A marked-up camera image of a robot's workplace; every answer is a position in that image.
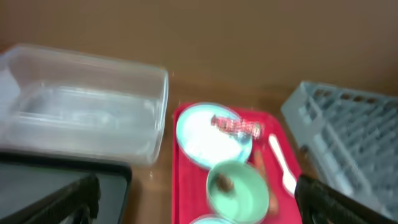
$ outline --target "brown wall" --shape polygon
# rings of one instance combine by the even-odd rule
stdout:
[[[397,10],[396,0],[0,0],[0,38],[161,65],[190,82],[394,93]]]

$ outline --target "gray dish rack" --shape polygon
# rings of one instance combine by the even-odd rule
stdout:
[[[322,181],[398,220],[398,98],[302,82],[282,113]]]

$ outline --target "wooden handle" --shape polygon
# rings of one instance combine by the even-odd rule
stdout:
[[[278,206],[278,199],[276,198],[276,195],[273,193],[271,186],[269,185],[268,179],[267,179],[267,172],[266,172],[266,167],[264,165],[264,161],[262,160],[262,153],[260,150],[255,150],[254,151],[254,166],[256,167],[257,171],[259,172],[260,176],[265,180],[267,186],[268,186],[268,191],[269,191],[269,209],[268,209],[268,214],[269,215],[276,215],[278,214],[279,206]]]

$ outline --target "brown table surface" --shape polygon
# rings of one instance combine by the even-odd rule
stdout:
[[[174,80],[170,76],[169,102],[165,120],[165,133],[160,155],[151,167],[132,167],[134,181],[123,223],[165,224],[171,223],[172,204],[172,128],[173,112],[179,104],[185,102],[210,101],[226,106],[252,108],[274,115],[284,127],[292,148],[303,172],[316,177],[303,152],[298,152],[297,145],[284,122],[280,107],[291,90],[282,91],[271,88],[265,91],[244,90],[237,86],[189,85]]]

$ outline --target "green bowl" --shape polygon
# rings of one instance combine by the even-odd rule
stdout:
[[[218,189],[218,174],[233,181],[233,190],[223,192]],[[206,194],[213,210],[232,222],[257,223],[268,211],[267,184],[256,169],[239,161],[225,161],[215,165],[207,176]]]

